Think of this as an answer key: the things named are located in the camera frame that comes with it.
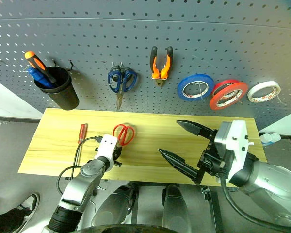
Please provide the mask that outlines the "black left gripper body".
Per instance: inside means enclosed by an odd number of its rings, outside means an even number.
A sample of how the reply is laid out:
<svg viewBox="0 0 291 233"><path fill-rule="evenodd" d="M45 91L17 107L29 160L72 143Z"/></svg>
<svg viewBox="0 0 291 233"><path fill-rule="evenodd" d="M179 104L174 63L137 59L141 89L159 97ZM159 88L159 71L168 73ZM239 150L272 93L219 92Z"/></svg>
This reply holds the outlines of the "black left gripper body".
<svg viewBox="0 0 291 233"><path fill-rule="evenodd" d="M121 153L122 153L122 146L116 147L113 152L113 161L114 161L115 166L118 166L118 167L122 166L122 163L117 160L120 157Z"/></svg>

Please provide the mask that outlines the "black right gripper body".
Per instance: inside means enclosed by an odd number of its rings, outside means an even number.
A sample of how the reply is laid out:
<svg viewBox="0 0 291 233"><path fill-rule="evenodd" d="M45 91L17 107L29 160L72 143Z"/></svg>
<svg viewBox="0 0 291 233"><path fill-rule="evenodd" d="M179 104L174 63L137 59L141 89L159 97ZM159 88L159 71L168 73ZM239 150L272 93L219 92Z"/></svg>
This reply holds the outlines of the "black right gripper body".
<svg viewBox="0 0 291 233"><path fill-rule="evenodd" d="M201 184L205 172L211 176L218 178L223 176L226 179L230 173L233 163L233 151L223 149L222 153L218 152L214 143L217 132L217 130L211 129L201 129L199 132L199 135L208 139L209 143L197 163L199 168L195 179L197 185Z"/></svg>

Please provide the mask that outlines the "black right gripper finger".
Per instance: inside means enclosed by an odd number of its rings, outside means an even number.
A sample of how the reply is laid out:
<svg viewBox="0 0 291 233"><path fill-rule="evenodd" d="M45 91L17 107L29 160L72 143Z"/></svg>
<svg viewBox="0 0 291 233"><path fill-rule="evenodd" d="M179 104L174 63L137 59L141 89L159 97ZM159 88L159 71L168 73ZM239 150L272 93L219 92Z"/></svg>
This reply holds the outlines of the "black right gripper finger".
<svg viewBox="0 0 291 233"><path fill-rule="evenodd" d="M189 177L194 183L196 182L198 170L191 167L187 163L185 163L185 160L176 154L158 148L158 151L163 156L163 158L176 170L184 174L185 176Z"/></svg>
<svg viewBox="0 0 291 233"><path fill-rule="evenodd" d="M209 140L211 140L211 138L214 135L214 130L196 122L192 122L188 120L177 120L176 123L180 125L186 131L197 136L200 135Z"/></svg>

